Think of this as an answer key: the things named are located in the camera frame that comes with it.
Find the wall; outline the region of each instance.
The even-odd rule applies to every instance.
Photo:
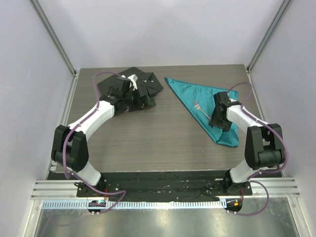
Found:
[[[248,64],[282,0],[40,0],[77,69]]]
[[[0,5],[0,230],[20,236],[71,75],[27,0]]]
[[[315,9],[315,1],[293,1],[253,70],[267,120],[283,128],[290,152],[286,174],[295,177],[311,227],[316,226]]]

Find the fork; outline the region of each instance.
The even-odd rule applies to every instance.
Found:
[[[209,120],[211,120],[211,118],[202,110],[201,106],[198,104],[197,101],[193,101],[193,104],[197,110],[200,110]]]

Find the teal cloth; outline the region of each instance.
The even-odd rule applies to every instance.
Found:
[[[212,86],[191,84],[184,81],[174,80],[171,78],[165,78],[166,82],[180,99],[182,104],[188,109],[191,115],[198,121],[202,128],[207,132],[210,138],[216,143],[229,147],[238,147],[238,127],[236,124],[232,124],[231,129],[228,132],[223,132],[220,128],[211,127],[208,125],[209,119],[201,112],[198,111],[193,104],[193,101],[197,101],[202,110],[212,116],[215,108],[214,94],[220,91],[227,91]],[[229,97],[238,100],[238,92],[230,91]]]

